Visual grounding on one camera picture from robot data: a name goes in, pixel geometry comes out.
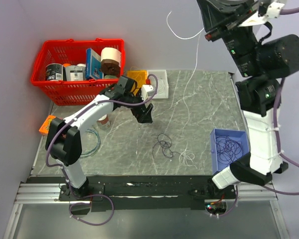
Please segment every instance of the blue bin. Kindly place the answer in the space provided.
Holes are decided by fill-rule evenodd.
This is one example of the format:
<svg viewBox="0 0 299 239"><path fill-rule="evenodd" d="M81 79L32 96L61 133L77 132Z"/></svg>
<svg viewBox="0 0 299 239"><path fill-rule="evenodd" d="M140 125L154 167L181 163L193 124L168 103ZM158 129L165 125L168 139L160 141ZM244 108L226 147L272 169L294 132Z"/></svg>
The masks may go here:
<svg viewBox="0 0 299 239"><path fill-rule="evenodd" d="M229 129L218 129L215 128L210 133L210 146L211 146L211 159L213 166L213 174L222 171L224 168L228 167L223 163L222 160L219 160L219 155L217 153L217 143L220 139L216 139L217 136L227 136L234 141L238 141L242 146L242 152L239 154L239 158L249 152L248 137L245 131L238 130L229 130ZM222 159L229 160L229 156L222 155Z"/></svg>

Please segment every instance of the orange box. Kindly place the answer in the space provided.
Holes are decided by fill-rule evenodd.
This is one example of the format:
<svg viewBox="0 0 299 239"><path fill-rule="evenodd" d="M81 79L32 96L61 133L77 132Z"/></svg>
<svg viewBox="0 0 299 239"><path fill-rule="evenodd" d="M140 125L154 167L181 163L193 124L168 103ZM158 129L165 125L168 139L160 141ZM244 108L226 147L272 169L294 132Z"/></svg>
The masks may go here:
<svg viewBox="0 0 299 239"><path fill-rule="evenodd" d="M47 135L49 133L50 123L51 121L56 118L56 116L48 116L43 123L43 125L40 127L39 132L42 135Z"/></svg>

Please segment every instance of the red plastic basket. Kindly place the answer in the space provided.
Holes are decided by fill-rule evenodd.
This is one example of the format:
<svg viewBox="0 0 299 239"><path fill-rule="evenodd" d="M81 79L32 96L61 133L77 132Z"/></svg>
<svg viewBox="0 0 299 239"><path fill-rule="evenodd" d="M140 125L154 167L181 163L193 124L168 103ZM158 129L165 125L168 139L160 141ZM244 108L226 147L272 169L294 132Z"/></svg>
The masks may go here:
<svg viewBox="0 0 299 239"><path fill-rule="evenodd" d="M31 83L38 86L58 106L86 105L98 93L118 79L89 81L45 81L45 67L51 63L77 65L86 62L86 49L92 48L99 55L105 47L113 47L122 53L121 73L125 66L124 41L122 39L99 39L95 41L53 40L46 41L34 63Z"/></svg>

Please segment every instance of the marble tabletop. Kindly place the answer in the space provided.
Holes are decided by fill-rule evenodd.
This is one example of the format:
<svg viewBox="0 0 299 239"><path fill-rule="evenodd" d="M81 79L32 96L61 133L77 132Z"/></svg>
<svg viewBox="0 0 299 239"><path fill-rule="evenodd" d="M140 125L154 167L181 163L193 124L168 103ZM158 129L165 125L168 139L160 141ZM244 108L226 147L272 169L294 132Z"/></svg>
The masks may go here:
<svg viewBox="0 0 299 239"><path fill-rule="evenodd" d="M152 124L139 124L131 110L121 107L109 114L111 127L94 125L101 138L99 151L83 158L87 175L211 175L210 133L214 128L245 130L241 111L227 72L167 71L169 99L153 100ZM53 106L52 115L64 118L82 106ZM161 133L171 139L174 157L166 158L157 143ZM83 151L94 148L96 137L83 133ZM169 141L164 136L160 140ZM46 138L32 175L60 175L45 166Z"/></svg>

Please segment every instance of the tape roll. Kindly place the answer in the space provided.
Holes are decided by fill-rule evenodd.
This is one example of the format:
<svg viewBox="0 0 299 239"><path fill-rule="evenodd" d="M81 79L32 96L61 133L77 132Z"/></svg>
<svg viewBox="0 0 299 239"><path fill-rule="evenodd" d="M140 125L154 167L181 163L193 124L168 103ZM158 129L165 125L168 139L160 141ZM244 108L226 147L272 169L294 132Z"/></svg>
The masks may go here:
<svg viewBox="0 0 299 239"><path fill-rule="evenodd" d="M101 52L101 71L106 75L117 76L121 72L121 57L119 50L106 47Z"/></svg>

